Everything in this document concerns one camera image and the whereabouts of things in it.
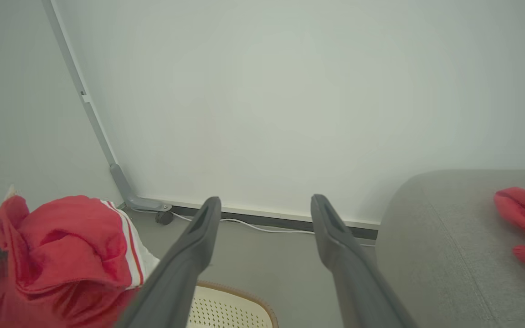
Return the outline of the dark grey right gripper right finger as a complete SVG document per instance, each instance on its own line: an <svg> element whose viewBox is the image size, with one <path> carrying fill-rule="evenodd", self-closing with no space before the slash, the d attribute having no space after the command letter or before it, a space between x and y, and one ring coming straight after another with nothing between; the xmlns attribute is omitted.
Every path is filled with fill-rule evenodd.
<svg viewBox="0 0 525 328"><path fill-rule="evenodd" d="M329 199L313 195L310 210L319 257L333 275L344 327L416 328L415 320Z"/></svg>

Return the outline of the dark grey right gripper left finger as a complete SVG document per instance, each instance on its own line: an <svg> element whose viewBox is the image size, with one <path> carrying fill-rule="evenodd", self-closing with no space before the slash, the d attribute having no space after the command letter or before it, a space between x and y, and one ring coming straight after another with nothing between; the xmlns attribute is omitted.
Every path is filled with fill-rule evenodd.
<svg viewBox="0 0 525 328"><path fill-rule="evenodd" d="M221 200L210 197L150 274L117 328L185 328L198 276L211 262Z"/></svg>

